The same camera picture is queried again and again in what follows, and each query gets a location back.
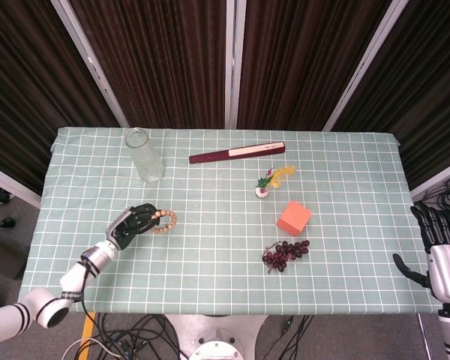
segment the green checkered tablecloth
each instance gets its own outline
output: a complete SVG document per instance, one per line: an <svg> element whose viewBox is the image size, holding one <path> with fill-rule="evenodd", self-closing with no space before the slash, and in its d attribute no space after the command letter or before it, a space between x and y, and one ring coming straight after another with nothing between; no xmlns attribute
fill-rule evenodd
<svg viewBox="0 0 450 360"><path fill-rule="evenodd" d="M439 304L395 268L426 257L410 212L398 145L384 133L255 130L149 131L166 167L144 184L123 142L128 129L62 128L52 147L21 295L47 287L128 206L172 209L170 234L135 238L85 291L90 310L149 314L375 314L431 312ZM188 156L284 141L286 152L188 163ZM257 199L259 177L297 168ZM298 239L310 253L267 274L263 248L292 241L275 225L290 200L313 214Z"/></svg>

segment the dark red grapes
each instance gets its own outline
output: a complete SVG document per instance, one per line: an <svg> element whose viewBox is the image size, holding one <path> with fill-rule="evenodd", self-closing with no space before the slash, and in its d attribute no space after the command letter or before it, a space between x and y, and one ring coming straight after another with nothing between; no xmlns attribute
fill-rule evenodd
<svg viewBox="0 0 450 360"><path fill-rule="evenodd" d="M295 260L297 257L301 258L303 254L308 254L308 245L310 245L308 240L297 241L295 244L283 241L281 244L276 244L274 253L267 248L262 256L262 261L268 266L268 273L272 269L278 269L279 272L283 272L287 267L288 260Z"/></svg>

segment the wooden bead bracelet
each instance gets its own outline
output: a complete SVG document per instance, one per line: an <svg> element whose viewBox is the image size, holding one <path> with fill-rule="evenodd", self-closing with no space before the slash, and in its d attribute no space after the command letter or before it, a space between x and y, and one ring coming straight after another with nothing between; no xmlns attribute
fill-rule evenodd
<svg viewBox="0 0 450 360"><path fill-rule="evenodd" d="M152 219L159 219L163 216L170 216L170 222L165 226L156 226L153 229L155 234L165 233L166 231L171 230L177 224L177 215L175 212L170 210L157 210L152 216Z"/></svg>

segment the yellow flower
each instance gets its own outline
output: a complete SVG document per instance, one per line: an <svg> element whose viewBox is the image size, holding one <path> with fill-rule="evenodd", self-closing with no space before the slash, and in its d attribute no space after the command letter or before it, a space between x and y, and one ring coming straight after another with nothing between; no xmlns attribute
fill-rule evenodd
<svg viewBox="0 0 450 360"><path fill-rule="evenodd" d="M271 181L269 184L274 188L279 188L282 185L283 181L281 177L285 175L293 175L294 173L295 173L294 166L282 167L281 169L278 169L271 174Z"/></svg>

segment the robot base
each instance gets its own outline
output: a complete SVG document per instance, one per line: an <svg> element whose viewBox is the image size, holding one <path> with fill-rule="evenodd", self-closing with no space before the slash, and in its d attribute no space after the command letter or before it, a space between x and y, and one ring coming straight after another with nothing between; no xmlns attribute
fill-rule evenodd
<svg viewBox="0 0 450 360"><path fill-rule="evenodd" d="M166 315L190 360L254 360L266 315Z"/></svg>

